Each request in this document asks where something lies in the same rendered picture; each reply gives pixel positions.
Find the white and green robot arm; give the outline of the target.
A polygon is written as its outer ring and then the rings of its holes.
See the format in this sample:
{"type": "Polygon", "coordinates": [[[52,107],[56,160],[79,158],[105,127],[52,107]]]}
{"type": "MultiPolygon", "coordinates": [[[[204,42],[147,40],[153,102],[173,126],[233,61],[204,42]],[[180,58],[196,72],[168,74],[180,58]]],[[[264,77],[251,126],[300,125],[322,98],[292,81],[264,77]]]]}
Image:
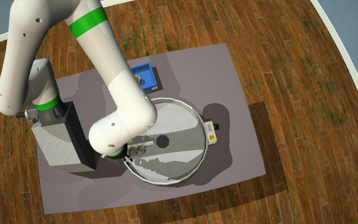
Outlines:
{"type": "Polygon", "coordinates": [[[154,126],[157,109],[130,69],[100,0],[14,0],[0,77],[0,112],[43,125],[66,114],[50,60],[34,60],[49,29],[63,20],[117,105],[91,126],[89,142],[102,158],[122,158],[127,142],[154,126]]]}

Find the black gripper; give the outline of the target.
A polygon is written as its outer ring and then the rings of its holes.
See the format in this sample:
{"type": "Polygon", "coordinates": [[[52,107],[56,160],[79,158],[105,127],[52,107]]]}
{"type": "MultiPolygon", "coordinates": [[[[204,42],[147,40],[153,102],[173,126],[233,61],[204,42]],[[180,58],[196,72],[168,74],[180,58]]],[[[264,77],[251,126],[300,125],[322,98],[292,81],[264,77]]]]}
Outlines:
{"type": "Polygon", "coordinates": [[[123,161],[126,161],[126,163],[129,165],[131,162],[133,162],[133,159],[127,154],[126,154],[122,157],[123,158],[123,161]]]}

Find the blue open crate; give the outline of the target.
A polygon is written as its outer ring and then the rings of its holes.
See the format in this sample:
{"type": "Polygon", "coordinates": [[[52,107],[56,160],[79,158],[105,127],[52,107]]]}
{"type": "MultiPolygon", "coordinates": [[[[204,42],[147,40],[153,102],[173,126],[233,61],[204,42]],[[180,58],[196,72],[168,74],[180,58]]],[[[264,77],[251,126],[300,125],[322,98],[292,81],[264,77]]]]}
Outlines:
{"type": "Polygon", "coordinates": [[[145,92],[157,89],[157,83],[150,62],[131,67],[131,70],[135,76],[140,76],[140,85],[145,92]]]}

